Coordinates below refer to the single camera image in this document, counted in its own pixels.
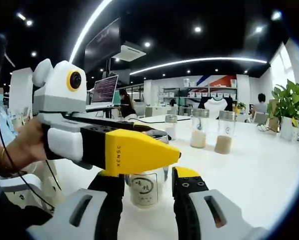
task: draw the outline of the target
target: yellow camera ring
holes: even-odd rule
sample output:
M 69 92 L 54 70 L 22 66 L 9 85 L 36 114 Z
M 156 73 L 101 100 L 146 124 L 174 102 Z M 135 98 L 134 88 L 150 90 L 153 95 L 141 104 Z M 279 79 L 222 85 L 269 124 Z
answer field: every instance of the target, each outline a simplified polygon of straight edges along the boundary
M 70 71 L 67 75 L 66 85 L 71 92 L 76 92 L 82 83 L 81 74 L 78 71 Z

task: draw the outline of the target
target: black ceiling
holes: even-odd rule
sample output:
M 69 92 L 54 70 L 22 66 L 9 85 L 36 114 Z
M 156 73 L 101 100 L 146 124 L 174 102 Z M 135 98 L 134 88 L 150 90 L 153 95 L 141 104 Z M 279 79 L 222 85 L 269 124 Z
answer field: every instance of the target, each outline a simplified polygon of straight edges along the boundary
M 13 5 L 2 1 L 0 12 L 5 18 L 0 30 L 8 39 L 7 55 L 15 63 L 7 61 L 2 69 L 2 80 L 10 81 L 10 72 L 31 67 L 50 58 L 53 65 L 68 60 L 75 42 L 101 0 L 26 0 Z M 130 68 L 132 71 L 158 64 L 201 57 L 248 57 L 270 61 L 281 42 L 288 39 L 282 21 L 271 21 L 273 9 L 261 0 L 113 0 L 87 33 L 74 64 L 82 66 L 86 44 L 97 33 L 120 17 L 121 37 L 143 46 L 147 55 L 132 62 L 112 62 L 112 69 Z M 21 12 L 33 20 L 31 27 L 16 16 Z M 201 26 L 196 34 L 194 26 Z M 254 34 L 257 26 L 263 32 Z M 37 56 L 31 57 L 31 51 Z M 210 61 L 176 65 L 155 69 L 131 76 L 133 84 L 147 79 L 161 79 L 191 75 L 243 74 L 248 70 L 252 77 L 260 77 L 268 64 Z M 102 77 L 100 68 L 87 74 L 88 85 Z

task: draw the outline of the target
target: white flower pot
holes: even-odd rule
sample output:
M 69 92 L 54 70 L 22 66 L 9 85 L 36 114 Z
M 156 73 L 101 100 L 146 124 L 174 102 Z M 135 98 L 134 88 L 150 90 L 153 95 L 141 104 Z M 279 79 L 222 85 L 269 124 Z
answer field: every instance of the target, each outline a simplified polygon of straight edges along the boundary
M 280 137 L 287 141 L 291 141 L 293 138 L 293 125 L 290 117 L 284 116 L 281 120 Z

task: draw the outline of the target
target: glass jar with beige powder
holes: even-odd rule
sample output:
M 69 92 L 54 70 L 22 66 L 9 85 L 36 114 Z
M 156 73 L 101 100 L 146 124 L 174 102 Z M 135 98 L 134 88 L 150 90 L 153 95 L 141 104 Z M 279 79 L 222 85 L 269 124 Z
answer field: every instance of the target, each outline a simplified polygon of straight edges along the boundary
M 229 154 L 235 130 L 236 113 L 233 111 L 219 111 L 218 136 L 215 152 Z
M 204 148 L 206 146 L 207 121 L 210 117 L 208 109 L 194 109 L 191 126 L 190 145 L 194 148 Z

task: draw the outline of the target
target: small plant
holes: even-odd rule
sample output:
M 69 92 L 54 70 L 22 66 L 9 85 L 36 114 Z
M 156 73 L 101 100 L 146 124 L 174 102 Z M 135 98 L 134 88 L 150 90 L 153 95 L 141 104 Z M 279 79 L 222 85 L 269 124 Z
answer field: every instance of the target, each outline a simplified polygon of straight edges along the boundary
M 286 87 L 282 85 L 277 86 L 271 92 L 277 102 L 273 116 L 277 117 L 280 123 L 283 117 L 299 121 L 299 84 L 287 80 Z M 271 104 L 268 105 L 267 112 L 271 114 Z
M 246 109 L 246 105 L 244 102 L 239 102 L 236 107 L 240 110 Z

